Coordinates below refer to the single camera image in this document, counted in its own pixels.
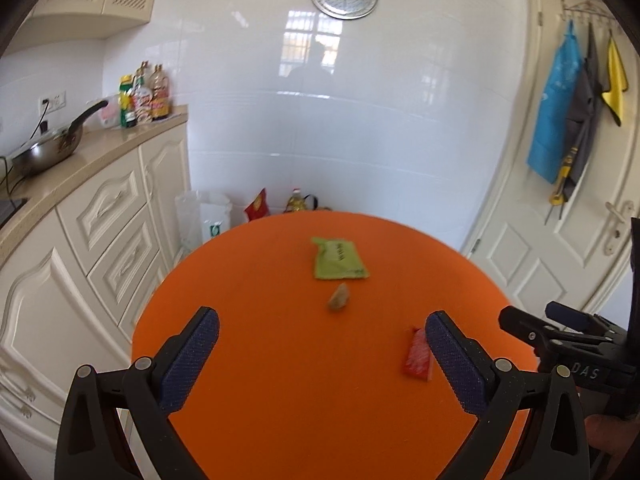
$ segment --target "hand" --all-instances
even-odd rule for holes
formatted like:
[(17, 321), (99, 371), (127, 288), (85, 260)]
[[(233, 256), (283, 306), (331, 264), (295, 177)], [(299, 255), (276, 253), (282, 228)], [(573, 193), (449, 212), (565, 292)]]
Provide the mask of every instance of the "hand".
[(587, 442), (611, 455), (603, 480), (610, 478), (640, 432), (640, 419), (621, 420), (616, 416), (590, 415), (584, 419)]

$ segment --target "round orange board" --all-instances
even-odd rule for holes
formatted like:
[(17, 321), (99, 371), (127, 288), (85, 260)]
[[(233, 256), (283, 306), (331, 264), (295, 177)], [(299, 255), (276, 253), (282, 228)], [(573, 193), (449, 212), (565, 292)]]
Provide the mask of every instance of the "round orange board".
[[(313, 277), (314, 236), (356, 243), (370, 272)], [(530, 348), (498, 327), (508, 300), (438, 241), (378, 218), (300, 212), (254, 221), (205, 244), (175, 270), (140, 319), (133, 358), (154, 355), (198, 307), (220, 315), (220, 339), (170, 420), (209, 478), (435, 479), (476, 421), (440, 368), (402, 373), (412, 328), (445, 310), (492, 358), (535, 370)], [(524, 422), (519, 414), (489, 478), (500, 478)]]

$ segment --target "red packet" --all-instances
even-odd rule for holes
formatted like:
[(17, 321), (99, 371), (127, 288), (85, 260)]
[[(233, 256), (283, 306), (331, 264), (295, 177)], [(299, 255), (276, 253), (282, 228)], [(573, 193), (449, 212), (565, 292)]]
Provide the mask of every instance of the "red packet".
[(414, 338), (409, 348), (409, 355), (404, 362), (404, 373), (429, 380), (431, 370), (431, 350), (427, 345), (427, 339), (423, 328), (414, 328)]
[(267, 190), (263, 189), (254, 201), (251, 202), (244, 210), (246, 217), (251, 220), (257, 220), (265, 216), (269, 216), (269, 206), (267, 205)]

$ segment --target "hanging cloth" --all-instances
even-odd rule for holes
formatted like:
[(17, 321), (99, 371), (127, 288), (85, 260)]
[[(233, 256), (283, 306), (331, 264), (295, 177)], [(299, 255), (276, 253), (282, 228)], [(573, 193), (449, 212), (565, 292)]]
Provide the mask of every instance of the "hanging cloth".
[(574, 97), (566, 115), (564, 154), (575, 152), (573, 164), (564, 181), (562, 193), (568, 202), (589, 161), (593, 141), (598, 131), (598, 119), (602, 111), (602, 85), (598, 79), (598, 51), (589, 22), (589, 46), (587, 57), (575, 85)]
[(622, 115), (624, 111), (624, 103), (622, 93), (629, 88), (629, 82), (626, 79), (625, 66), (622, 64), (620, 51), (613, 39), (613, 33), (609, 36), (609, 53), (607, 55), (607, 82), (604, 85), (602, 99), (611, 110), (613, 120), (618, 126), (622, 126)]
[(546, 81), (527, 157), (529, 167), (550, 184), (556, 181), (562, 163), (564, 122), (581, 67), (574, 20), (570, 20)]

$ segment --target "green sachet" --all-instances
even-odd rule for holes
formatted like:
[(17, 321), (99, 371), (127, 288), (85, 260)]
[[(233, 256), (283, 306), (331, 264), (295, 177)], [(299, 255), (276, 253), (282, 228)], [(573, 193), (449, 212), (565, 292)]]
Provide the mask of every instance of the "green sachet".
[(343, 280), (345, 278), (368, 278), (369, 271), (358, 256), (353, 242), (348, 240), (325, 240), (311, 238), (318, 246), (316, 269), (318, 280)]

